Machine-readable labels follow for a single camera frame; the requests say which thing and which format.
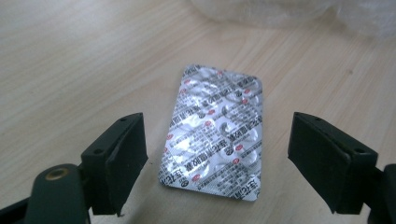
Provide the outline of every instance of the white plastic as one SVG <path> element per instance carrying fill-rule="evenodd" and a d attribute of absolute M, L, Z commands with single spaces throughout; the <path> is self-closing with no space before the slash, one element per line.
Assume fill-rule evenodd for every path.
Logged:
<path fill-rule="evenodd" d="M 191 0 L 217 21 L 281 27 L 312 20 L 333 8 L 351 30 L 364 35 L 396 35 L 396 0 Z"/>

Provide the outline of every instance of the silver foil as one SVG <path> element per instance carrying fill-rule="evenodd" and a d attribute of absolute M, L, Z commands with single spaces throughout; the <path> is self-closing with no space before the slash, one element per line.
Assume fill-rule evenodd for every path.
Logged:
<path fill-rule="evenodd" d="M 261 188 L 262 84 L 187 66 L 158 177 L 165 186 L 255 201 Z"/>

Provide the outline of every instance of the pill blister pack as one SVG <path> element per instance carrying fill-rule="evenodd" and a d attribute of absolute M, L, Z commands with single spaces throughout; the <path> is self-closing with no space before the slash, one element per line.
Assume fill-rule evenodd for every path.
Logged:
<path fill-rule="evenodd" d="M 160 182 L 255 201 L 261 188 L 262 101 L 256 77 L 187 66 L 166 136 Z"/>

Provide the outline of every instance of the wood grain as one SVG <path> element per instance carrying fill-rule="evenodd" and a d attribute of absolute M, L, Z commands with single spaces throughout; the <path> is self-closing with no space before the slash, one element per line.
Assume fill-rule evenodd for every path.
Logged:
<path fill-rule="evenodd" d="M 262 193 L 239 202 L 160 185 L 183 68 L 213 65 L 264 87 Z M 287 159 L 292 113 L 322 117 L 396 162 L 396 40 L 349 32 L 332 12 L 299 27 L 211 21 L 190 1 L 0 2 L 0 208 L 36 175 L 143 112 L 148 162 L 124 216 L 93 223 L 365 223 L 332 215 Z"/>

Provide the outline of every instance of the screw hole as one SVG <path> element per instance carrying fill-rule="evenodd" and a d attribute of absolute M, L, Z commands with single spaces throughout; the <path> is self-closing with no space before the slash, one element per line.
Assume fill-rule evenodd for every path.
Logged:
<path fill-rule="evenodd" d="M 102 152 L 103 152 L 103 150 L 98 148 L 98 149 L 96 149 L 96 150 L 93 152 L 93 154 L 99 155 L 99 154 L 102 154 Z"/>
<path fill-rule="evenodd" d="M 361 148 L 355 148 L 355 151 L 357 152 L 357 153 L 365 153 L 366 151 L 364 151 L 363 149 L 361 149 Z"/>

